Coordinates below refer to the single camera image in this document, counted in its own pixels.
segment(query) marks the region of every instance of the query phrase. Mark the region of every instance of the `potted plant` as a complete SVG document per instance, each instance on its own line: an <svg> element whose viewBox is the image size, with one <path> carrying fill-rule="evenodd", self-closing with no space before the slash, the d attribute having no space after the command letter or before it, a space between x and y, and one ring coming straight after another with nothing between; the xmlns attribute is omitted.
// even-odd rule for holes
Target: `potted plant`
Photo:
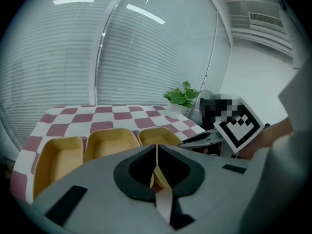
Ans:
<svg viewBox="0 0 312 234"><path fill-rule="evenodd" d="M170 92L166 92L163 97L168 100L167 104L167 116L176 119L181 114L183 107L194 107L192 99L197 98L199 92L191 88L188 81L182 83L183 90L179 88L171 89Z"/></svg>

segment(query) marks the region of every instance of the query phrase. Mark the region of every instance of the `white pot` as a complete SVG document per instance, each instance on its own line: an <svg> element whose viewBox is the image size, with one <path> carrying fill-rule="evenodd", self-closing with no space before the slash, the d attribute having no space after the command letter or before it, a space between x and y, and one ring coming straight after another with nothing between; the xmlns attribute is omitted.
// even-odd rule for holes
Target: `white pot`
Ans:
<svg viewBox="0 0 312 234"><path fill-rule="evenodd" d="M169 118L176 119L181 114L182 109L183 109L183 106L177 105L177 104L171 104L170 101L168 101L166 115Z"/></svg>

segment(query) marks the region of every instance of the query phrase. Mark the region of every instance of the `white wall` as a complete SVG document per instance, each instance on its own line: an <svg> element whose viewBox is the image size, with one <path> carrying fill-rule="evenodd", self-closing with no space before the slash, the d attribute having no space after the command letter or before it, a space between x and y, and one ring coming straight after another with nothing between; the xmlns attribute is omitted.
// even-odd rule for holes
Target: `white wall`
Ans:
<svg viewBox="0 0 312 234"><path fill-rule="evenodd" d="M220 93L241 96L264 124L274 124L287 116L277 96L296 72L276 50L235 40Z"/></svg>

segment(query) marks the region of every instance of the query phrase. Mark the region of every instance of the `green plant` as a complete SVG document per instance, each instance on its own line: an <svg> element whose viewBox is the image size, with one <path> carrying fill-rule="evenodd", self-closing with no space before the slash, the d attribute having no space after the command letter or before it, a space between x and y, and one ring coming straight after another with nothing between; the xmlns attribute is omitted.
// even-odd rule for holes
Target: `green plant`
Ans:
<svg viewBox="0 0 312 234"><path fill-rule="evenodd" d="M178 104L183 107L192 108L194 107L192 99L197 98L200 92L191 88L188 81L182 83L183 91L179 88L171 89L170 92L166 92L163 97L168 99L172 104Z"/></svg>

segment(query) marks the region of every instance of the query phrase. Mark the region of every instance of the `black slot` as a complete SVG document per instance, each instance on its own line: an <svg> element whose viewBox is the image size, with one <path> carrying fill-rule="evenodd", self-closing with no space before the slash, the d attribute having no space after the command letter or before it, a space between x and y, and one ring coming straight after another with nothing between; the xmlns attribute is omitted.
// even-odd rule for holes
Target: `black slot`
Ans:
<svg viewBox="0 0 312 234"><path fill-rule="evenodd" d="M63 226L86 191L86 188L74 185L58 200L45 216L57 225Z"/></svg>
<svg viewBox="0 0 312 234"><path fill-rule="evenodd" d="M239 173L239 174L244 174L246 171L246 168L244 167L239 167L239 166L233 166L233 165L229 165L226 164L222 167L223 169L235 172L235 173Z"/></svg>
<svg viewBox="0 0 312 234"><path fill-rule="evenodd" d="M205 179L199 163L164 145L158 146L158 165L177 198L193 194Z"/></svg>
<svg viewBox="0 0 312 234"><path fill-rule="evenodd" d="M121 161L114 169L114 181L129 198L155 202L155 193L150 188L156 167L156 145Z"/></svg>

